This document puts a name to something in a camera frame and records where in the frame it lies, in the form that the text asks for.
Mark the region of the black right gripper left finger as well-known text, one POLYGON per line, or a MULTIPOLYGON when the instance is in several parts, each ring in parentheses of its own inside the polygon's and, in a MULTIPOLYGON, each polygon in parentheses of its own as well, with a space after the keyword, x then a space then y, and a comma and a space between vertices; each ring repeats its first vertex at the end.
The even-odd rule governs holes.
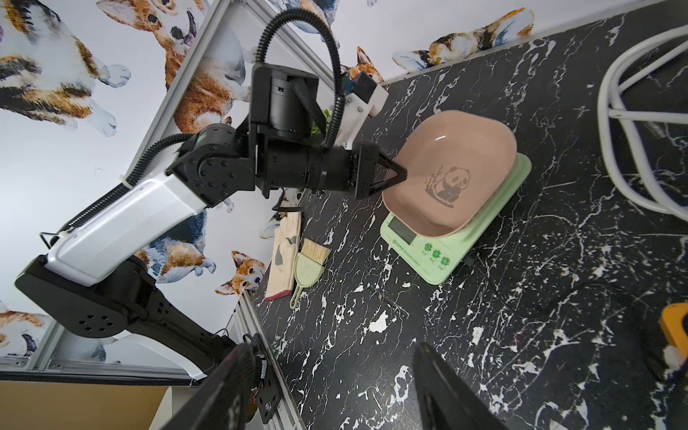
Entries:
POLYGON ((246 343, 233 349, 164 430, 244 429, 254 387, 254 354, 246 343))

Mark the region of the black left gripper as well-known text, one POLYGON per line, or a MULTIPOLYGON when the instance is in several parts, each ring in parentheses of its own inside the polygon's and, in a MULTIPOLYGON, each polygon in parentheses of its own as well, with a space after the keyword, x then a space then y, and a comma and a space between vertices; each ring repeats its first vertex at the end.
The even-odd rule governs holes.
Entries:
POLYGON ((380 152, 379 147, 374 143, 356 143, 353 147, 353 155, 355 157, 353 196, 358 200, 379 194, 407 179, 406 168, 380 152), (390 178, 374 182, 376 165, 383 169, 385 177, 390 178))

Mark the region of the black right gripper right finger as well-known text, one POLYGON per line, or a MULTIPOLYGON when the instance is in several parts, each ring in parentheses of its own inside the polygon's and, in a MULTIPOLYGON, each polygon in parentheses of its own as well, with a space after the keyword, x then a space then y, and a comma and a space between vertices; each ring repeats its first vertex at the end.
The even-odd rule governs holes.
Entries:
POLYGON ((506 429, 428 343, 417 344, 412 369, 423 429, 506 429))

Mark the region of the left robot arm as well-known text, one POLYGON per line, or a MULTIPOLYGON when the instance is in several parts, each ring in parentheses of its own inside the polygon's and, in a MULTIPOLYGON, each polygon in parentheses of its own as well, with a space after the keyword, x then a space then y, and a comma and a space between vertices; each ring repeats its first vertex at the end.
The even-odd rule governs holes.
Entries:
POLYGON ((200 380, 235 343, 209 333, 172 306, 136 252, 179 223, 237 192, 279 188, 346 192, 366 199, 406 179, 405 168, 373 143, 337 145, 357 126, 344 125, 358 88, 381 86, 358 76, 342 82, 335 38, 324 18, 303 8, 278 13, 257 46, 247 119, 238 128, 208 125, 154 143, 129 177, 80 212, 52 237, 49 250, 18 276, 18 290, 71 333, 91 339, 125 335, 200 380), (333 67, 334 109, 317 105, 311 73, 265 60, 272 38, 290 22, 313 27, 333 67))

